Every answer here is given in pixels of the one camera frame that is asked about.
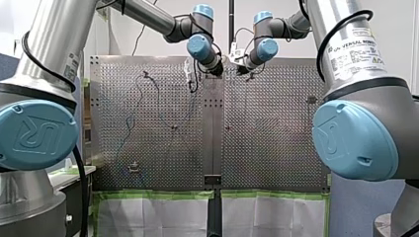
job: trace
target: metal bracket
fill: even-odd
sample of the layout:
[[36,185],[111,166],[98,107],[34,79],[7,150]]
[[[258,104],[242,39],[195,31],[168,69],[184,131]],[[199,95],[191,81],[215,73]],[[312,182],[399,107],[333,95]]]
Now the metal bracket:
[[221,175],[205,175],[204,182],[206,185],[221,185]]

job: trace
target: robotic arm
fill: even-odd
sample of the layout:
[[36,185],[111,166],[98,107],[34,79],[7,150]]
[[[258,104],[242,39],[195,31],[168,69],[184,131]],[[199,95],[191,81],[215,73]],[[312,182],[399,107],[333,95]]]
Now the robotic arm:
[[[16,74],[0,82],[0,233],[4,236],[65,236],[65,195],[55,192],[44,170],[75,153],[83,189],[82,236],[87,231],[87,181],[75,147],[73,84],[98,0],[42,0],[22,41]],[[219,76],[212,49],[212,8],[198,5],[178,19],[143,0],[113,7],[161,33],[168,42],[190,39],[188,52]],[[40,223],[50,228],[34,230]]]
[[322,161],[348,179],[419,178],[412,166],[419,152],[419,111],[406,82],[385,69],[369,25],[373,12],[362,10],[357,0],[312,0],[305,7],[309,21],[305,9],[287,20],[257,14],[254,49],[244,57],[231,53],[238,55],[232,61],[239,72],[272,59],[279,49],[273,39],[303,39],[311,26],[326,87],[325,103],[313,120]]
[[167,42],[189,40],[189,54],[212,75],[222,74],[220,52],[215,53],[212,48],[213,9],[209,5],[199,4],[192,15],[180,16],[183,18],[172,17],[145,0],[117,1],[112,6],[162,34]]
[[249,55],[245,50],[237,49],[234,41],[231,47],[230,61],[238,65],[238,72],[246,74],[274,58],[279,46],[273,39],[305,39],[309,33],[310,22],[298,11],[288,19],[273,18],[271,12],[262,11],[254,17],[254,48]]

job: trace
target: label sticker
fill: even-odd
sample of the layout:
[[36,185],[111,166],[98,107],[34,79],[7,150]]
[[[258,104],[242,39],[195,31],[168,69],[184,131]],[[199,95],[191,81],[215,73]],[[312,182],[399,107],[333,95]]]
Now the label sticker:
[[370,29],[353,29],[353,33],[353,37],[330,43],[327,48],[335,80],[348,80],[362,70],[385,71],[384,61]]
[[353,28],[352,34],[354,37],[372,37],[371,29],[368,28]]
[[80,58],[73,53],[70,53],[68,55],[67,64],[65,65],[64,77],[66,77],[72,82],[74,82],[77,76],[77,68],[79,66],[79,60]]

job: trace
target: blue joint cap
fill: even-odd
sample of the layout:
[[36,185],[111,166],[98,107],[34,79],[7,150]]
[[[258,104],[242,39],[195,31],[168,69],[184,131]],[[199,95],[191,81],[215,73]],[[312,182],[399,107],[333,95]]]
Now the blue joint cap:
[[272,12],[262,11],[253,18],[253,24],[256,25],[267,18],[273,18]]
[[321,160],[339,176],[384,181],[397,171],[398,152],[391,134],[360,105],[327,102],[314,115],[312,133]]
[[67,157],[78,139],[78,126],[65,107],[44,100],[11,104],[0,111],[0,166],[33,171]]
[[206,17],[209,17],[211,20],[213,20],[213,9],[210,5],[199,4],[195,6],[194,13],[202,14]]
[[188,53],[197,61],[203,61],[210,55],[211,45],[209,40],[201,34],[189,38]]
[[263,39],[257,47],[257,54],[259,59],[266,62],[277,55],[278,50],[279,47],[276,41],[273,39]]

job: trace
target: white plastic sheet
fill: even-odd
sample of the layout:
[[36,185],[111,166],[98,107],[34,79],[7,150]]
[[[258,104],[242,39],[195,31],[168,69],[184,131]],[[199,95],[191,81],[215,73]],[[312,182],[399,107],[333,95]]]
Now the white plastic sheet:
[[95,236],[207,237],[209,198],[173,194],[102,195],[97,204]]
[[224,192],[224,237],[325,237],[326,195],[279,192]]

